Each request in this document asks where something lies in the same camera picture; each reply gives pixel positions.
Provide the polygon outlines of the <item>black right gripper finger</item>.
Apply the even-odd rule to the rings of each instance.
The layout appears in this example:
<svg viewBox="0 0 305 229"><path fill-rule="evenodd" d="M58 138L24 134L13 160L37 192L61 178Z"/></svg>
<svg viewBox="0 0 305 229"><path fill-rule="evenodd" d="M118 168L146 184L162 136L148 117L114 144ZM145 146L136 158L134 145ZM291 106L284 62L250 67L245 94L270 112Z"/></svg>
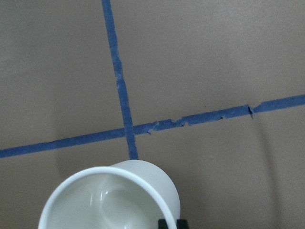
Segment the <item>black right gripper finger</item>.
<svg viewBox="0 0 305 229"><path fill-rule="evenodd" d="M176 221L177 229L189 229L189 224L186 219L178 219Z"/></svg>

